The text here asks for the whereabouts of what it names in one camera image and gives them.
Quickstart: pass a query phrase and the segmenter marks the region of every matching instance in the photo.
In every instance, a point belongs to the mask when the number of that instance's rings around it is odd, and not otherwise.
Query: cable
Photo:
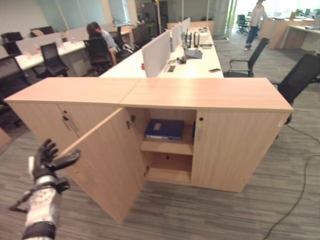
[[[304,131],[301,131],[301,130],[299,130],[299,129],[296,129],[296,128],[294,128],[293,126],[290,126],[289,124],[287,124],[287,126],[288,126],[289,128],[291,128],[291,129],[293,129],[293,130],[296,130],[296,131],[299,132],[299,133],[302,133],[302,134],[304,134],[304,135],[307,135],[308,137],[312,138],[313,140],[317,141],[317,142],[320,144],[320,140],[317,139],[316,137],[314,137],[314,136],[312,136],[312,135],[310,135],[310,134],[308,134],[308,133],[306,133],[306,132],[304,132]]]
[[[315,138],[314,136],[311,136],[310,134],[304,132],[304,131],[301,131],[299,129],[296,129],[290,125],[287,124],[287,126],[299,133],[302,133],[304,135],[307,135],[308,137],[312,138],[313,140],[317,141],[319,144],[320,144],[320,140]],[[294,205],[292,206],[292,208],[279,220],[277,221],[275,224],[272,225],[272,227],[269,229],[268,233],[265,235],[265,237],[263,238],[263,240],[266,240],[267,238],[270,237],[272,231],[274,230],[274,228],[279,225],[283,220],[285,220],[292,212],[293,210],[297,207],[297,205],[299,204],[300,200],[302,199],[304,193],[305,193],[305,189],[306,189],[306,183],[307,183],[307,169],[308,169],[308,165],[309,165],[309,162],[312,158],[314,157],[320,157],[320,154],[314,154],[314,155],[311,155],[308,157],[308,159],[306,160],[305,162],[305,165],[304,165],[304,174],[303,174],[303,185],[302,185],[302,190],[301,190],[301,193],[300,193],[300,196],[299,198],[297,199],[297,201],[294,203]]]
[[[27,130],[27,131],[24,131],[24,132],[18,134],[17,136],[15,136],[15,137],[7,144],[7,146],[4,148],[4,150],[2,150],[2,152],[0,152],[0,156],[11,146],[11,144],[12,144],[15,140],[17,140],[18,138],[20,138],[23,134],[26,134],[26,133],[29,133],[29,132],[30,132],[30,130]]]

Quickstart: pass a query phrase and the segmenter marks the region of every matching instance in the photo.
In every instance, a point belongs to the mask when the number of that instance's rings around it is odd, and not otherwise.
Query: white shirt
[[[251,26],[260,26],[261,17],[263,20],[268,19],[268,15],[266,14],[265,7],[263,5],[257,4],[251,13]]]

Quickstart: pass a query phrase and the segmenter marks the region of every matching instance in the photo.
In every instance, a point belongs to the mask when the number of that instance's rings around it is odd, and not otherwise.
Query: lower cabinet shelf
[[[192,156],[153,153],[147,178],[153,182],[190,185]]]

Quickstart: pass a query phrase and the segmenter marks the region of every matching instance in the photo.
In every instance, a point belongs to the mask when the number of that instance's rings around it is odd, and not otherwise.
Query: robotic arm
[[[58,224],[58,208],[61,194],[70,188],[65,177],[57,177],[56,171],[74,164],[81,155],[80,150],[60,157],[56,154],[56,144],[46,140],[36,151],[35,156],[29,157],[29,173],[33,177],[34,187],[9,209],[26,213],[23,240],[54,240]],[[21,209],[19,205],[29,200],[29,209]]]

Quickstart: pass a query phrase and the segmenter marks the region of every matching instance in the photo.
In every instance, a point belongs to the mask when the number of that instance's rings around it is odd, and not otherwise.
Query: wooden cabinet
[[[146,182],[146,166],[127,121],[127,110],[119,108],[62,153],[81,150],[81,159],[66,171],[118,223]]]
[[[9,105],[40,141],[52,139],[63,150],[78,139],[55,103],[9,102]]]
[[[66,171],[118,223],[147,180],[240,192],[293,111],[266,78],[51,78],[6,101],[61,155],[81,150]],[[150,119],[183,120],[181,140],[145,138]]]
[[[241,192],[287,118],[287,113],[199,110],[191,185]]]
[[[79,103],[59,103],[58,107],[78,137],[88,132],[118,108],[114,105]]]

